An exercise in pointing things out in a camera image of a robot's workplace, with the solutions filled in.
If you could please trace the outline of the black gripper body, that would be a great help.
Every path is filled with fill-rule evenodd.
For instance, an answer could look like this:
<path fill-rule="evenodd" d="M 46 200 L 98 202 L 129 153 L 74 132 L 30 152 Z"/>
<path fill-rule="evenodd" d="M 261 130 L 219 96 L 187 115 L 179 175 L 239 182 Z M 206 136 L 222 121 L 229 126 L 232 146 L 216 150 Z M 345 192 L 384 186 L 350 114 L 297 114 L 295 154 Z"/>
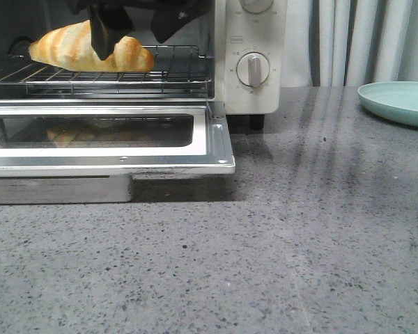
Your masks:
<path fill-rule="evenodd" d="M 70 12 L 73 14 L 79 13 L 85 9 L 88 5 L 110 5 L 110 6 L 125 6 L 133 8 L 142 8 L 155 10 L 157 8 L 165 6 L 177 6 L 181 4 L 181 1 L 169 1 L 169 0 L 66 0 L 65 1 Z"/>

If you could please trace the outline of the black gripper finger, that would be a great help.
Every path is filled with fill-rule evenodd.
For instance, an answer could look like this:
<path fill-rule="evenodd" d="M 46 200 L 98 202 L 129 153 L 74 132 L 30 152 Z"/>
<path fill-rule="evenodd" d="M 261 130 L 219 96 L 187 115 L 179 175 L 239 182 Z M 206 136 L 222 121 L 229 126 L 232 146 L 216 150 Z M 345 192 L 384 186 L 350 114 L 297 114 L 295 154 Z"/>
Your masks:
<path fill-rule="evenodd" d="M 114 52 L 115 45 L 134 30 L 124 7 L 113 4 L 87 5 L 91 27 L 91 45 L 101 61 Z"/>
<path fill-rule="evenodd" d="M 211 1 L 156 1 L 151 30 L 159 43 L 166 42 L 171 36 L 194 19 L 207 14 Z"/>

